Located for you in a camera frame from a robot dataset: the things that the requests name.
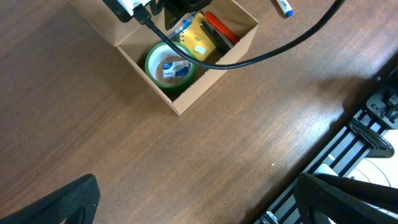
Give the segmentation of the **brown cardboard box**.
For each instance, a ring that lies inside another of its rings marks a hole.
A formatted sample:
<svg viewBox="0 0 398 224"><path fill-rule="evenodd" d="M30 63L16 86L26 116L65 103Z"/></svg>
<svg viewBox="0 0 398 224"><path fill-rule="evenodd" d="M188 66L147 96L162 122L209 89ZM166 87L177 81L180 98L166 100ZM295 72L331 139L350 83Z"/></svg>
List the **brown cardboard box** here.
<svg viewBox="0 0 398 224"><path fill-rule="evenodd" d="M138 74L163 98L178 114L182 114L192 103L209 89L224 73L224 70L206 69L195 66L192 81L180 90L160 87L146 74L145 61L151 49L160 38L135 19L121 22L102 0L71 0L90 24L110 44L117 47ZM213 53L208 63L218 65L237 62L249 49L259 22L236 1L214 0L203 12L211 12L227 28L240 38L240 41L226 54Z"/></svg>

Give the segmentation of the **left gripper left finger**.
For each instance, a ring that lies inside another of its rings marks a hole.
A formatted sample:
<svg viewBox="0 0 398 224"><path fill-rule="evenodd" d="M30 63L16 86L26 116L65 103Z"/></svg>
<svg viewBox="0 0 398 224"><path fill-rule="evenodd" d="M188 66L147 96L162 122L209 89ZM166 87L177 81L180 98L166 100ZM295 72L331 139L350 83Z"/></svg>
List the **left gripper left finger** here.
<svg viewBox="0 0 398 224"><path fill-rule="evenodd" d="M100 197L96 177L86 174L2 218L1 223L92 224Z"/></svg>

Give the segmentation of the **blue white staples box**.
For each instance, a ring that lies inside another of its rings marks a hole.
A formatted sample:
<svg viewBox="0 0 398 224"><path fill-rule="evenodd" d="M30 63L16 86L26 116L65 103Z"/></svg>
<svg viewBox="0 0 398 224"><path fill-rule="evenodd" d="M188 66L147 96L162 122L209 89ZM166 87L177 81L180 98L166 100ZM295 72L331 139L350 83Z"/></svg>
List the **blue white staples box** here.
<svg viewBox="0 0 398 224"><path fill-rule="evenodd" d="M162 73L165 80L185 78L190 72L190 62L186 60L164 62Z"/></svg>

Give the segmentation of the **blue whiteboard marker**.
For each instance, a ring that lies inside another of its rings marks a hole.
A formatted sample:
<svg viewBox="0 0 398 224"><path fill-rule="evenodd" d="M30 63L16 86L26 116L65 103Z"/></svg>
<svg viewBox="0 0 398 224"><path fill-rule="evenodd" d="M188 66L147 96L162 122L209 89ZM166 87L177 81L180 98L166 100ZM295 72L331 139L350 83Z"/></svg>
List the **blue whiteboard marker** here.
<svg viewBox="0 0 398 224"><path fill-rule="evenodd" d="M290 17L294 14L292 7L287 0L276 0L276 2L286 17Z"/></svg>

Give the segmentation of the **yellow spiral notepad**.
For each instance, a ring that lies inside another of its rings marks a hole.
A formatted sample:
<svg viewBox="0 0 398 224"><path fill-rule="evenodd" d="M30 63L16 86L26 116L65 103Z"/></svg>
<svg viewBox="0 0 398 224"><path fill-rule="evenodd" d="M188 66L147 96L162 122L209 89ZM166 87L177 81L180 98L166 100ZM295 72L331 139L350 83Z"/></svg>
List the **yellow spiral notepad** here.
<svg viewBox="0 0 398 224"><path fill-rule="evenodd" d="M186 46L199 61L205 61L216 49L214 43L201 29L203 21L205 21L205 16L200 12L196 13L190 25L178 35L179 42Z"/></svg>

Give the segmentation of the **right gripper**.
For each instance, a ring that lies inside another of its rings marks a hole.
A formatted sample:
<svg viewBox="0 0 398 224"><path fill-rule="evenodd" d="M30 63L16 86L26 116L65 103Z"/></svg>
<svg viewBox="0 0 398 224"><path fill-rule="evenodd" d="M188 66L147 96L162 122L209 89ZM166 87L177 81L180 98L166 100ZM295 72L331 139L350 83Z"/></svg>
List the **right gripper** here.
<svg viewBox="0 0 398 224"><path fill-rule="evenodd" d="M165 29L170 30L185 14L200 11L211 2L212 0L150 0L149 6L154 16L165 10Z"/></svg>

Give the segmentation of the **blue ballpoint pen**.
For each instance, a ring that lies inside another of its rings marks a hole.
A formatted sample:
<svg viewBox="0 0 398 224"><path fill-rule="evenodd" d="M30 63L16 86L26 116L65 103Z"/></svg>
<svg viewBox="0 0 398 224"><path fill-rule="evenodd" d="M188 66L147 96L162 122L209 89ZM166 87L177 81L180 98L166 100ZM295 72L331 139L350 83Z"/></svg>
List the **blue ballpoint pen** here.
<svg viewBox="0 0 398 224"><path fill-rule="evenodd" d="M184 38L183 32L190 27L192 24L194 18L196 16L196 13L193 12L191 13L186 19L182 20L182 24L177 27L170 35L169 39L170 40L175 40L175 41L182 41Z"/></svg>

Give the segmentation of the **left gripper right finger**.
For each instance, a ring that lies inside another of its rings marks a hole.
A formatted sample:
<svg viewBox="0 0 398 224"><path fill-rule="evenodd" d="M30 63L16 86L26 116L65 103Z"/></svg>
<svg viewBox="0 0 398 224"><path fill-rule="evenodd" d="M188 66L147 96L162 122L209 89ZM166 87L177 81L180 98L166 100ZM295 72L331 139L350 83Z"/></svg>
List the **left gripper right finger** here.
<svg viewBox="0 0 398 224"><path fill-rule="evenodd" d="M302 223L397 223L397 189L329 174L302 173L294 198Z"/></svg>

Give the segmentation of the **green tape roll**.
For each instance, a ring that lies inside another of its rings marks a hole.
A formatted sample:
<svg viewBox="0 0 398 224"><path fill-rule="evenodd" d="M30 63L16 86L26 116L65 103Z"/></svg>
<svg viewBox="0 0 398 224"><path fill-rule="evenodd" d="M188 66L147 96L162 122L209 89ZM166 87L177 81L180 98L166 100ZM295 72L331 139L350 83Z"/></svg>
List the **green tape roll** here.
<svg viewBox="0 0 398 224"><path fill-rule="evenodd" d="M193 83L195 64L190 62L190 72L185 78L165 80L162 73L164 62L185 60L172 50L165 42L155 45L148 53L145 61L147 76L163 91L184 91Z"/></svg>

